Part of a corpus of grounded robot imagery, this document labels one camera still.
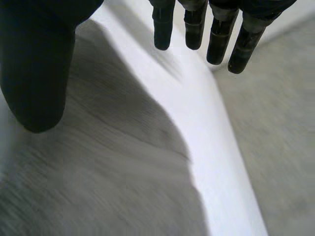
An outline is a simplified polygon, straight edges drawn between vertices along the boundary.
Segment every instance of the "finger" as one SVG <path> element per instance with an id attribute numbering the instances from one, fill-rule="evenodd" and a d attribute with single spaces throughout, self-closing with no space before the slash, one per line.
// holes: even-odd
<path id="1" fill-rule="evenodd" d="M 213 13 L 207 61 L 221 64 L 239 9 L 236 0 L 209 0 Z"/>
<path id="2" fill-rule="evenodd" d="M 207 1 L 194 11 L 185 11 L 185 28 L 186 28 L 186 45 L 192 50 L 197 50 L 201 46 L 202 35 L 205 26 L 205 18 L 207 11 Z"/>
<path id="3" fill-rule="evenodd" d="M 296 0 L 242 0 L 243 23 L 228 63 L 228 70 L 241 73 L 257 46 L 266 27 Z"/>
<path id="4" fill-rule="evenodd" d="M 243 13 L 243 23 L 228 62 L 230 72 L 243 72 L 266 27 L 272 22 L 273 20 L 260 20 Z"/>
<path id="5" fill-rule="evenodd" d="M 150 3 L 153 6 L 154 45 L 164 51 L 171 42 L 175 0 L 150 0 Z"/>

